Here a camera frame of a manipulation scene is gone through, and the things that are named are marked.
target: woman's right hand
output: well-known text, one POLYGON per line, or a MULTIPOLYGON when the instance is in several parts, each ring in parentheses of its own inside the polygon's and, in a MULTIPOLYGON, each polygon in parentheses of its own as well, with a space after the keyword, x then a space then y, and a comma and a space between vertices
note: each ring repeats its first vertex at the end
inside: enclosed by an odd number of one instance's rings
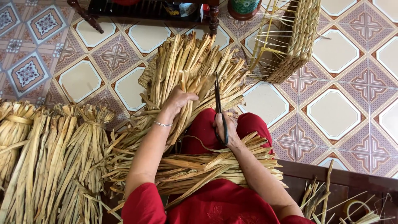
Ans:
MULTIPOLYGON (((235 123, 232 119, 226 114, 225 111, 222 112, 225 117, 225 122, 228 128, 228 143, 227 147, 231 150, 237 149, 243 145, 240 140, 238 133, 236 132, 235 123)), ((216 118, 213 122, 213 127, 216 128, 216 132, 219 134, 222 141, 224 141, 224 126, 222 124, 222 116, 221 113, 216 114, 216 118)))

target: red pants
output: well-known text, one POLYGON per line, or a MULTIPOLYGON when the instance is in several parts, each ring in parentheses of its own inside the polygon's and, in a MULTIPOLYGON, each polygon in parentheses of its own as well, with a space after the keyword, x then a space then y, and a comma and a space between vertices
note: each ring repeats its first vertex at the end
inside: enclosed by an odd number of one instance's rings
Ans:
MULTIPOLYGON (((213 122, 216 112, 209 108, 200 112, 193 120, 191 127, 185 135, 195 136, 199 138, 203 145, 209 149, 224 149, 214 134, 213 122)), ((267 124, 259 116, 252 113, 241 114, 238 118, 238 127, 236 132, 239 138, 244 138, 246 135, 257 131, 261 137, 265 137, 268 142, 262 147, 271 147, 272 139, 269 134, 267 124)), ((185 137, 182 139, 181 153, 183 154, 202 154, 213 153, 205 148, 199 140, 192 137, 185 137)))

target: woman's arm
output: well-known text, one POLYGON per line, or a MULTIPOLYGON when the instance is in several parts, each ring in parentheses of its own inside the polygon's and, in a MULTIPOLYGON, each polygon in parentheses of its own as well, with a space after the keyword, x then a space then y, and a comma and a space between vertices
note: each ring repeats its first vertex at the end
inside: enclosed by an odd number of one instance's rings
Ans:
MULTIPOLYGON (((185 93, 180 86, 176 86, 164 104, 162 111, 156 117, 156 121, 161 124, 172 124, 175 116, 189 100, 198 99, 199 97, 196 94, 185 93)), ((141 184, 154 183, 170 129, 171 126, 162 127, 155 123, 152 124, 131 163, 126 178, 125 198, 128 198, 131 192, 141 184)))
MULTIPOLYGON (((304 217, 299 206, 282 187, 280 182, 272 176, 242 143, 236 133, 233 121, 226 119, 226 122, 228 125, 228 137, 230 139, 227 146, 238 160, 250 188, 256 191, 272 207, 279 220, 289 215, 304 217)), ((217 127, 219 135, 224 136, 221 114, 216 115, 213 125, 217 127)))

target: red shirt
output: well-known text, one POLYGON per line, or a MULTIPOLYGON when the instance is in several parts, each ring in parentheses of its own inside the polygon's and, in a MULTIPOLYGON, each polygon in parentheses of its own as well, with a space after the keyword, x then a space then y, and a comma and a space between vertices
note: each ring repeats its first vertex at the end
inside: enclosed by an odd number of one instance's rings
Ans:
POLYGON ((211 181, 165 214, 155 184, 145 183, 129 196, 122 210, 124 224, 314 224, 300 216, 279 222, 271 206, 255 191, 226 179, 211 181))

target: woven strap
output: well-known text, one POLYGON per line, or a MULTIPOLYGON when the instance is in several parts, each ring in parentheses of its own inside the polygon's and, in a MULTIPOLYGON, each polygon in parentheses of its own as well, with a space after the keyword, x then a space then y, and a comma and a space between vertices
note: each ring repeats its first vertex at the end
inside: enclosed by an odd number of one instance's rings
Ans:
POLYGON ((85 121, 85 123, 86 124, 92 124, 92 125, 100 127, 100 128, 105 128, 106 127, 106 124, 103 124, 103 123, 99 124, 99 123, 91 121, 91 120, 87 120, 87 121, 85 121))
POLYGON ((27 124, 27 125, 33 124, 32 119, 21 118, 21 117, 14 116, 14 115, 8 115, 7 117, 5 117, 5 120, 12 121, 12 122, 18 122, 18 123, 22 123, 22 124, 27 124))

